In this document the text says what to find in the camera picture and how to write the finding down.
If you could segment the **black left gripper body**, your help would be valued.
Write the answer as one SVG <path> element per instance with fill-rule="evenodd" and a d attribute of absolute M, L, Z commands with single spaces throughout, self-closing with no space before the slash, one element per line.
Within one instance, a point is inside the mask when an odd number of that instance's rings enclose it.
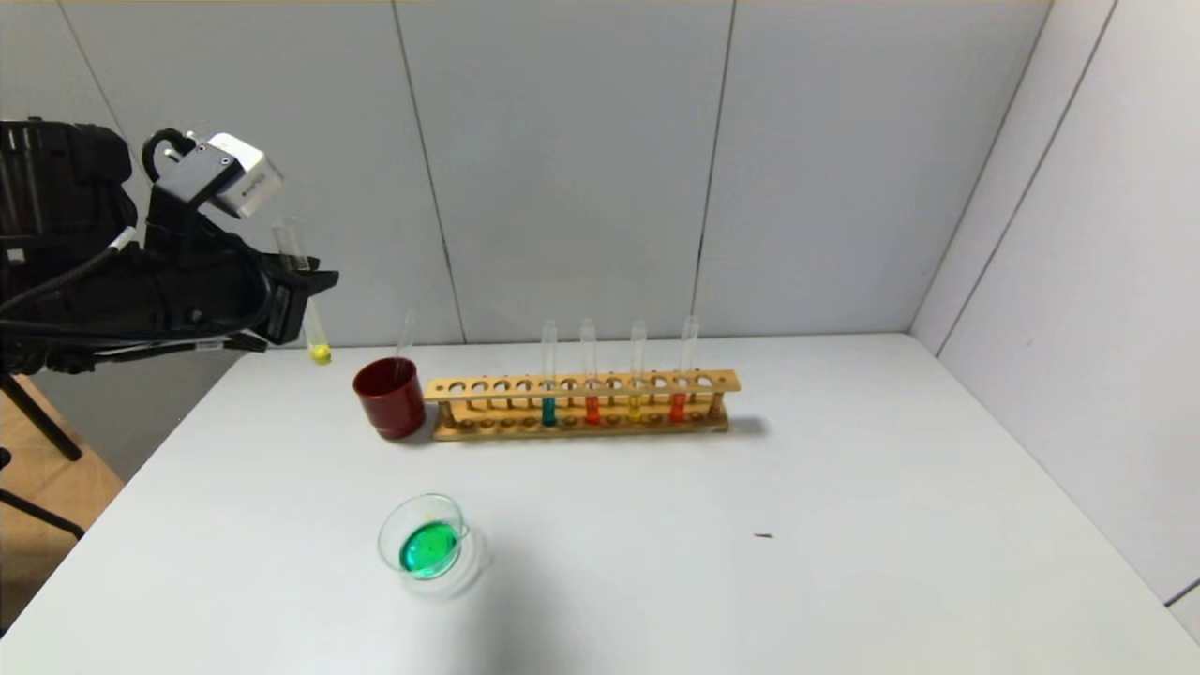
<path fill-rule="evenodd" d="M 146 223 L 146 256 L 184 340 L 250 334 L 283 345 L 301 331 L 305 304 L 292 303 L 292 271 L 264 252 L 194 214 L 184 228 Z"/>

